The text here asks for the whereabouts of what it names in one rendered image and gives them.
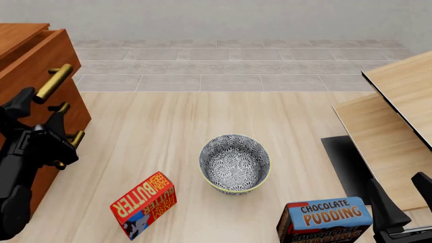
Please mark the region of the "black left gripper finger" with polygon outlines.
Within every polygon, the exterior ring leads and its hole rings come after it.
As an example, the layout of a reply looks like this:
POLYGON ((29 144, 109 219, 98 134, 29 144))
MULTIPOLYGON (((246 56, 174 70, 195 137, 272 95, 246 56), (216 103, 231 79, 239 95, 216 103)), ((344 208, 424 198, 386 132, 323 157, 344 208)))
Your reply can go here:
POLYGON ((35 92, 33 87, 23 88, 16 96, 1 106, 2 110, 12 119, 29 117, 35 92))
POLYGON ((57 137, 67 137, 64 126, 64 115, 68 112, 67 109, 49 109, 52 113, 48 120, 45 122, 45 132, 57 137))

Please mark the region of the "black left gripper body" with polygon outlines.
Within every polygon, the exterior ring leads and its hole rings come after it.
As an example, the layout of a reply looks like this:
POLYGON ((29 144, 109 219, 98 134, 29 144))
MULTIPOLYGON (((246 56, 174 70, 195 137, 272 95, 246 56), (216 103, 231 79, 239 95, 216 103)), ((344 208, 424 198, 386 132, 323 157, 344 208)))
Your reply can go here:
POLYGON ((5 138, 7 153, 33 160, 39 167, 53 166, 58 143, 67 139, 47 134, 44 124, 11 129, 5 133, 5 138))

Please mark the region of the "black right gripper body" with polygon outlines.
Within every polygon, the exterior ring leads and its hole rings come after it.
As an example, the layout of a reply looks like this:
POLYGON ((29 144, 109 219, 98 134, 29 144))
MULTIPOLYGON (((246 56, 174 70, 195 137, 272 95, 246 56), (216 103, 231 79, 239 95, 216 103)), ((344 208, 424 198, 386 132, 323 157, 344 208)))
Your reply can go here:
POLYGON ((432 225, 404 229, 390 234, 386 230, 374 232, 376 243, 432 243, 432 225))

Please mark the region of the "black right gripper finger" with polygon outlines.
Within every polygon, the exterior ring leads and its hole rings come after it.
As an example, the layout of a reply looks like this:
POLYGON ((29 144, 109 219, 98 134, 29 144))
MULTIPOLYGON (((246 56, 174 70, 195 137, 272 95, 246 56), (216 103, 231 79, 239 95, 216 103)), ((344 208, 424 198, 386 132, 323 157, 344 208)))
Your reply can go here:
POLYGON ((369 180, 367 192, 372 206, 374 230, 403 230, 411 222, 411 218, 398 208, 375 178, 369 180))
POLYGON ((432 203, 432 178, 420 171, 411 180, 425 202, 432 203))

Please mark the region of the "wooden cabinet drawer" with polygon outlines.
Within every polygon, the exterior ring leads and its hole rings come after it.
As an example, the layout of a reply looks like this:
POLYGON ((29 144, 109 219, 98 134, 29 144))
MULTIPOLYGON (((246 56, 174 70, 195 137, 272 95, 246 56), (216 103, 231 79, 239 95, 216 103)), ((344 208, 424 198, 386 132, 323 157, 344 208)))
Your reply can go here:
POLYGON ((91 116, 72 78, 65 80, 43 105, 32 103, 30 117, 18 121, 29 126, 43 124, 52 115, 48 107, 61 103, 70 104, 68 112, 64 115, 65 133, 75 134, 78 130, 85 130, 91 116))
MULTIPOLYGON (((65 131, 68 134, 76 133, 78 130, 85 130, 88 123, 91 121, 90 113, 84 105, 80 108, 71 107, 65 115, 65 131)), ((45 194, 48 192, 51 184, 59 173, 54 167, 44 166, 37 171, 34 183, 31 187, 32 198, 30 202, 30 215, 33 216, 38 206, 42 202, 45 194)))

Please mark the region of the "wooden drawer standing open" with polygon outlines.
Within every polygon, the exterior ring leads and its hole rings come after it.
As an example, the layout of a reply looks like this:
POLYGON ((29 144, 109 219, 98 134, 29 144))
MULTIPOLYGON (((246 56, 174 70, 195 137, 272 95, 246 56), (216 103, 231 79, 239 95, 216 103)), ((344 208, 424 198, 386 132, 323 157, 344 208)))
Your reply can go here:
POLYGON ((22 88, 41 88, 52 77, 50 69, 80 62, 66 30, 47 30, 0 60, 0 105, 22 88))

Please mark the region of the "red-brown wooden cabinet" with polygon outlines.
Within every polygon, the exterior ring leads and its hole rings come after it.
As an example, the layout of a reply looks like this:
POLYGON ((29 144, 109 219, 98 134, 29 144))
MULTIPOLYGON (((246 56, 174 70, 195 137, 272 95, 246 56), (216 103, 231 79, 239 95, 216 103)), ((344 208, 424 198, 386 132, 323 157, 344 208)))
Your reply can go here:
MULTIPOLYGON (((21 46, 24 46, 24 44, 32 40, 41 32, 47 30, 51 30, 48 24, 0 24, 0 60, 8 56, 11 52, 14 52, 21 46)), ((72 74, 70 74, 68 78, 72 78, 73 80, 74 74, 76 74, 76 72, 72 72, 72 74)), ((0 134, 0 147, 1 145, 3 145, 4 142, 5 137, 0 134)))

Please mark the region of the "blue chocolate pudding box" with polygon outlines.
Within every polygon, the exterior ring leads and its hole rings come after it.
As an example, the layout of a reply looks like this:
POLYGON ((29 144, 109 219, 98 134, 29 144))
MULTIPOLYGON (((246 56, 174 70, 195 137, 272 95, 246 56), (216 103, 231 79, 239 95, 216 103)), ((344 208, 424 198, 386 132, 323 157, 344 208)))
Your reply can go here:
POLYGON ((288 203, 276 230, 280 243, 354 243, 372 224, 355 196, 288 203))

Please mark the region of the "red butter box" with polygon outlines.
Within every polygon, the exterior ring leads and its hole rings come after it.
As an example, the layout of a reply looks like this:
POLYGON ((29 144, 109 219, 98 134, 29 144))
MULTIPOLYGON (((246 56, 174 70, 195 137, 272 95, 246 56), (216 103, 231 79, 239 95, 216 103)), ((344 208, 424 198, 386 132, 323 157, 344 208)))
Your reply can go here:
POLYGON ((130 240, 177 203, 174 184, 160 171, 111 204, 110 209, 130 240))

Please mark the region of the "black-and-white patterned bowl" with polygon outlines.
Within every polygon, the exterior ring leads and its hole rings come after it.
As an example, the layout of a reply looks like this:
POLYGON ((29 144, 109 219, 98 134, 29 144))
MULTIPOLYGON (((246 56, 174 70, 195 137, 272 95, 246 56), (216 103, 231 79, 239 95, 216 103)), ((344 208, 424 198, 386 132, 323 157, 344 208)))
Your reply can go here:
POLYGON ((263 145, 240 134, 220 135, 208 141, 198 164, 206 182, 227 195, 256 190, 271 171, 270 157, 263 145))

